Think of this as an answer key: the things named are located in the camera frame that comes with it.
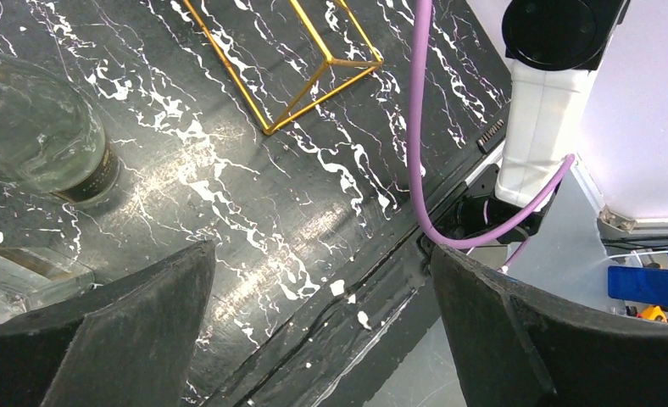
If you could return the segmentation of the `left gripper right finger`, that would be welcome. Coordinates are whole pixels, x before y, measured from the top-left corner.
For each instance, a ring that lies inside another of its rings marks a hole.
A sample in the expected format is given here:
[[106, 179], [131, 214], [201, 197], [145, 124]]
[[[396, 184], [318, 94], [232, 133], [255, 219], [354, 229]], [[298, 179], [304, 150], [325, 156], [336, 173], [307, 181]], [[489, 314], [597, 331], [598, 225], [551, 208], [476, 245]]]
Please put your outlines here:
[[668, 324], [592, 309], [449, 248], [430, 272], [469, 406], [668, 406]]

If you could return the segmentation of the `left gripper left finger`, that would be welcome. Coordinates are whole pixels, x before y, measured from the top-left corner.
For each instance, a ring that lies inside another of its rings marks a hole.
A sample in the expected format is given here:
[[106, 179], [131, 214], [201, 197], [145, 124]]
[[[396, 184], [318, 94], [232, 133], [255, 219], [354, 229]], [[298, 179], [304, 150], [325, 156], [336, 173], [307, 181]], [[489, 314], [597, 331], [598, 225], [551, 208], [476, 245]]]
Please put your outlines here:
[[0, 406], [177, 406], [214, 274], [201, 241], [0, 324]]

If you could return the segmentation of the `clear tall glass bottle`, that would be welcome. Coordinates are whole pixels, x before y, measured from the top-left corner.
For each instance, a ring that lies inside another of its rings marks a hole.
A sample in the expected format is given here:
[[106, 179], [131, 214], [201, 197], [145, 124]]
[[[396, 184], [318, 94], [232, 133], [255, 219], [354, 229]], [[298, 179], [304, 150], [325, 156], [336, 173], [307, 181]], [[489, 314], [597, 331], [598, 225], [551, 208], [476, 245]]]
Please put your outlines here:
[[80, 204], [105, 194], [119, 171], [84, 95], [49, 71], [0, 53], [0, 182]]

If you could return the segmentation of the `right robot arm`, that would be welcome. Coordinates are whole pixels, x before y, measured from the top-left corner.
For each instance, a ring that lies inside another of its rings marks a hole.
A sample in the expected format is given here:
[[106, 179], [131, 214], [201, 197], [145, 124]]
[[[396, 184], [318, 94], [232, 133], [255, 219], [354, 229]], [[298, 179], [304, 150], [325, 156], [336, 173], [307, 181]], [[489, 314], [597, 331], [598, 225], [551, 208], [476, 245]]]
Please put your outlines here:
[[543, 209], [575, 158], [576, 131], [627, 1], [512, 1], [502, 18], [512, 93], [493, 195], [472, 247]]

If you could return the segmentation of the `blue object outside table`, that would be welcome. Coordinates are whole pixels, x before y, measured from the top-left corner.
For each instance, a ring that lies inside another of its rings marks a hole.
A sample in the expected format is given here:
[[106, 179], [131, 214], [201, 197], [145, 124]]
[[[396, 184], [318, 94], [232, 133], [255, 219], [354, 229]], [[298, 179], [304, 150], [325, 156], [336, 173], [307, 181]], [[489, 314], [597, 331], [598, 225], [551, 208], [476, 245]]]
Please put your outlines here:
[[668, 307], [668, 270], [612, 265], [607, 288], [610, 298]]

